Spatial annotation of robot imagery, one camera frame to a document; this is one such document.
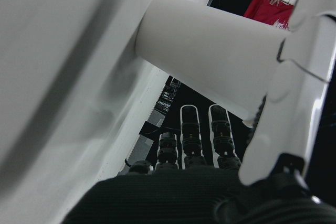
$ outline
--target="white plastic panel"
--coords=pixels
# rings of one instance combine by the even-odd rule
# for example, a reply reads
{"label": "white plastic panel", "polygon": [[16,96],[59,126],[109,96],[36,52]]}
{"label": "white plastic panel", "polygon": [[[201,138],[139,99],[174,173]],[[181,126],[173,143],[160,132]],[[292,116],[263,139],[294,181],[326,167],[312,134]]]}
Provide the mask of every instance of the white plastic panel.
{"label": "white plastic panel", "polygon": [[168,77],[134,54],[150,2],[0,0],[1,223],[59,223],[122,168]]}
{"label": "white plastic panel", "polygon": [[239,178],[245,185],[267,178],[282,153],[302,157],[305,173],[322,113],[328,83],[292,61],[277,68]]}

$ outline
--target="black cable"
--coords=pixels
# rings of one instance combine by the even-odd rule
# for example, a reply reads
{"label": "black cable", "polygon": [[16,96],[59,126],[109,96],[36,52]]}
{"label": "black cable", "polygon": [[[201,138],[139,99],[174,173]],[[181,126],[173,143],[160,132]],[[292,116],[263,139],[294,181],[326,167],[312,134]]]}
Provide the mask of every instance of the black cable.
{"label": "black cable", "polygon": [[130,163],[128,163],[128,161],[127,161],[127,158],[125,158],[125,164],[126,164],[128,167],[131,167]]}
{"label": "black cable", "polygon": [[149,135],[149,134],[155,133],[155,132],[160,131],[160,130],[170,130],[170,131],[175,131],[175,132],[180,132],[181,131],[180,129],[174,129],[174,128],[169,128],[169,127],[160,127],[160,128],[155,129],[154,131],[141,133],[141,135]]}

